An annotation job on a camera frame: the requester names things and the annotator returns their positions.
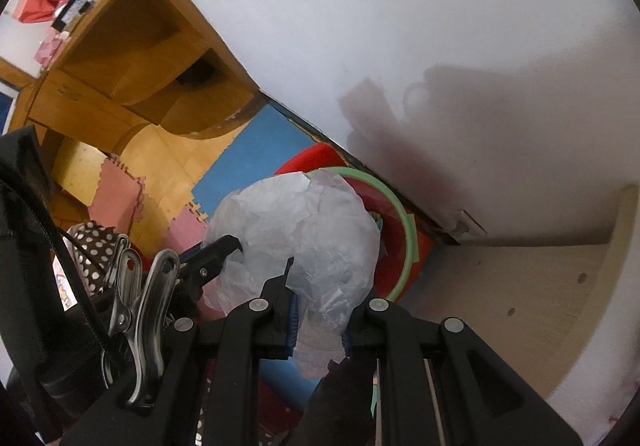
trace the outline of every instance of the silver rivet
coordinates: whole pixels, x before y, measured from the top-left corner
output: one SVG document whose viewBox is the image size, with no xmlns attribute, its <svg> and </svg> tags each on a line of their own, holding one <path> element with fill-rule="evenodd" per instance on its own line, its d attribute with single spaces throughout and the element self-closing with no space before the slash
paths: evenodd
<svg viewBox="0 0 640 446">
<path fill-rule="evenodd" d="M 193 320 L 191 318 L 178 318 L 174 323 L 174 329 L 178 332 L 186 332 L 193 327 Z"/>
<path fill-rule="evenodd" d="M 369 302 L 369 308 L 376 312 L 386 311 L 389 308 L 389 302 L 383 298 L 374 298 Z"/>
<path fill-rule="evenodd" d="M 269 306 L 269 302 L 264 298 L 256 298 L 249 302 L 249 309 L 255 312 L 264 311 Z"/>
<path fill-rule="evenodd" d="M 465 324 L 463 324 L 458 318 L 447 318 L 444 320 L 444 328 L 449 332 L 460 332 L 465 328 Z"/>
</svg>

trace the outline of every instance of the brown polka dot cloth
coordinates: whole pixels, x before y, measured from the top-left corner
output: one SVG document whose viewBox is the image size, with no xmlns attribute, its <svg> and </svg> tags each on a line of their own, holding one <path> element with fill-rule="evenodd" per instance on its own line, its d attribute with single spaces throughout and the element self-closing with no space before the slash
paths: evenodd
<svg viewBox="0 0 640 446">
<path fill-rule="evenodd" d="M 80 251 L 74 248 L 74 258 L 76 264 L 78 264 L 78 271 L 80 272 L 82 283 L 84 283 L 84 289 L 89 296 L 101 293 L 105 277 L 104 272 L 109 267 L 118 235 L 114 228 L 105 228 L 91 220 L 79 226 L 71 236 L 104 268 L 99 270 Z"/>
</svg>

